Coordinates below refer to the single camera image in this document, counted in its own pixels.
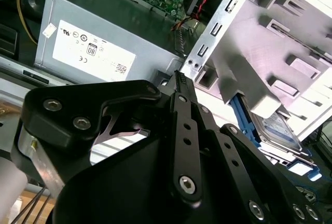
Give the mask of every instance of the sticker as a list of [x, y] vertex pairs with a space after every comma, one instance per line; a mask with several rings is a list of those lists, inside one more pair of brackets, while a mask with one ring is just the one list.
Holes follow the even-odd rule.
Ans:
[[56, 29], [57, 27], [55, 27], [54, 24], [50, 23], [43, 31], [43, 35], [46, 36], [46, 38], [50, 38], [54, 31], [56, 31]]
[[288, 127], [284, 123], [284, 121], [278, 116], [277, 113], [272, 114], [272, 116], [268, 119], [263, 119], [264, 127], [275, 135], [289, 141], [295, 142], [293, 139], [293, 135], [288, 130]]
[[123, 81], [136, 55], [60, 20], [53, 58], [105, 81]]

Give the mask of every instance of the screw hole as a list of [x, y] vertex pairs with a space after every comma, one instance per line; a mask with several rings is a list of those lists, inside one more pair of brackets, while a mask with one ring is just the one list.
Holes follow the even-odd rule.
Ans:
[[190, 125], [188, 125], [188, 124], [184, 124], [183, 126], [184, 126], [187, 130], [191, 130]]
[[232, 160], [232, 163], [234, 164], [234, 166], [238, 167], [239, 163], [236, 160]]
[[186, 145], [191, 145], [191, 141], [187, 138], [184, 138], [183, 142], [185, 142]]

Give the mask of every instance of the barcode label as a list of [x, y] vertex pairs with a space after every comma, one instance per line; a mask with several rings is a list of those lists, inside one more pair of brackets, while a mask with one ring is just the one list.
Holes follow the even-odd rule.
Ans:
[[127, 67], [123, 66], [121, 64], [118, 64], [116, 66], [116, 72], [119, 72], [120, 74], [124, 74], [127, 71]]
[[[136, 55], [60, 20], [53, 58], [103, 81], [124, 81]], [[88, 78], [82, 79], [82, 76], [73, 75], [72, 79], [89, 82], [86, 81]]]

